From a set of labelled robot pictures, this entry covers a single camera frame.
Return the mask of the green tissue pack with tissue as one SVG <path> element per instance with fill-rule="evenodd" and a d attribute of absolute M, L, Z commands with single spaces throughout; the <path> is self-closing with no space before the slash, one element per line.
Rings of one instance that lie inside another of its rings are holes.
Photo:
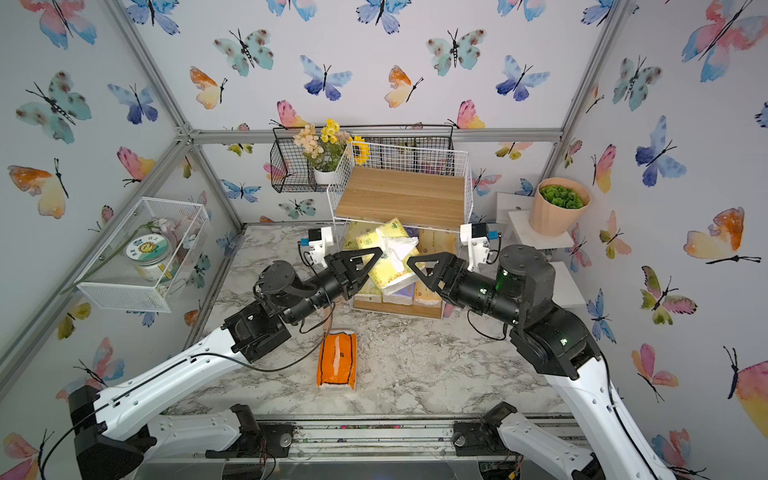
<path fill-rule="evenodd" d="M 380 247 L 383 256 L 369 274 L 382 294 L 392 293 L 417 281 L 407 260 L 418 254 L 417 237 L 410 237 L 398 218 L 394 218 L 357 238 L 358 248 Z"/>

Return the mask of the orange tissue pack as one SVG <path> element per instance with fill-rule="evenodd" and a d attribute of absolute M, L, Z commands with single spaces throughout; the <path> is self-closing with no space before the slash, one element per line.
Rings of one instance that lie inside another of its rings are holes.
<path fill-rule="evenodd" d="M 357 335 L 351 331 L 330 332 L 320 347 L 316 383 L 320 388 L 355 389 Z"/>

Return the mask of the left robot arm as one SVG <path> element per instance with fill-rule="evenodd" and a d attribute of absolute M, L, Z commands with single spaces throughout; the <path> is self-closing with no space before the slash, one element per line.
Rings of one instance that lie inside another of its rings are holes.
<path fill-rule="evenodd" d="M 145 461 L 229 455 L 241 444 L 248 455 L 264 451 L 249 408 L 219 414 L 170 417 L 164 410 L 187 394 L 287 342 L 289 326 L 351 299 L 381 258 L 378 247 L 326 256 L 326 267 L 307 280 L 291 263 L 276 260 L 259 276 L 255 299 L 188 349 L 114 387 L 84 386 L 69 396 L 74 448 L 84 479 L 123 479 Z"/>

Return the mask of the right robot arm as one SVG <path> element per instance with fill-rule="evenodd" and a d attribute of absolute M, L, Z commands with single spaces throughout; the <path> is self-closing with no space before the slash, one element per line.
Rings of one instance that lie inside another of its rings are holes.
<path fill-rule="evenodd" d="M 407 264 L 443 300 L 507 326 L 507 339 L 564 400 L 589 443 L 574 446 L 500 403 L 486 421 L 508 450 L 556 479 L 674 478 L 616 393 L 596 340 L 554 302 L 556 271 L 543 253 L 521 244 L 503 248 L 494 278 L 447 252 Z"/>

